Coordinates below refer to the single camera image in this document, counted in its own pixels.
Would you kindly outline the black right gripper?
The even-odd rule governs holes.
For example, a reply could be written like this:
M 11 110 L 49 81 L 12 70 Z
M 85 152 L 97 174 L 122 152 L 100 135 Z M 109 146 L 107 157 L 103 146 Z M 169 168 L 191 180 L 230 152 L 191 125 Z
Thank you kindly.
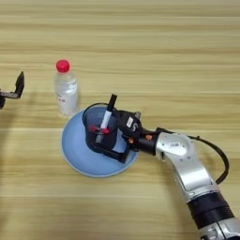
M 141 112 L 134 113 L 137 119 L 140 119 L 141 115 Z M 109 158 L 114 158 L 121 163 L 125 163 L 130 149 L 136 152 L 143 151 L 150 155 L 154 155 L 156 153 L 156 140 L 157 137 L 151 131 L 143 127 L 137 127 L 134 132 L 131 132 L 130 135 L 127 136 L 127 143 L 129 146 L 126 147 L 124 152 L 117 152 L 101 143 L 95 143 L 94 149 Z

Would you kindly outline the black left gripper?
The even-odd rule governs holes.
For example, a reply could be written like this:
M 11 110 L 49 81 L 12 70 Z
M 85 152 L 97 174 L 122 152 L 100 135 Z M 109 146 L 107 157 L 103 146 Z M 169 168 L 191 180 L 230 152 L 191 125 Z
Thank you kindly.
M 24 73 L 21 72 L 15 82 L 15 91 L 14 92 L 1 92 L 0 91 L 0 110 L 5 106 L 5 98 L 17 99 L 22 96 L 24 89 Z

